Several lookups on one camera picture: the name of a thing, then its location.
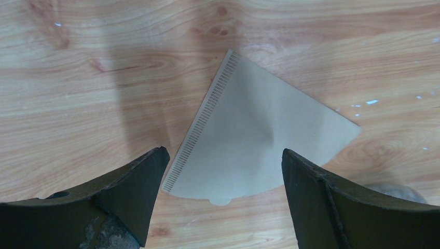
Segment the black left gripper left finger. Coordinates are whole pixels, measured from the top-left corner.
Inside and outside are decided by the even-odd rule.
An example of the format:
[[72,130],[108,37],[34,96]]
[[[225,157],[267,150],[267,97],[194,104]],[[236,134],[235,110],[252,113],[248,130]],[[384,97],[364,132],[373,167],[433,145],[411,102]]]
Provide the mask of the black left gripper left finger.
[[1,248],[141,248],[170,156],[154,148],[48,198],[1,203]]

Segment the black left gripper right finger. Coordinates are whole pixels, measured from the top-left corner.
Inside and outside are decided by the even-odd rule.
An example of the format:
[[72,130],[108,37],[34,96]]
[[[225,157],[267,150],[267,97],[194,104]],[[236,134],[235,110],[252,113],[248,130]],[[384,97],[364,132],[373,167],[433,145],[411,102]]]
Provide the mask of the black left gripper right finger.
[[285,149],[282,175],[299,248],[439,248],[439,207],[388,196]]

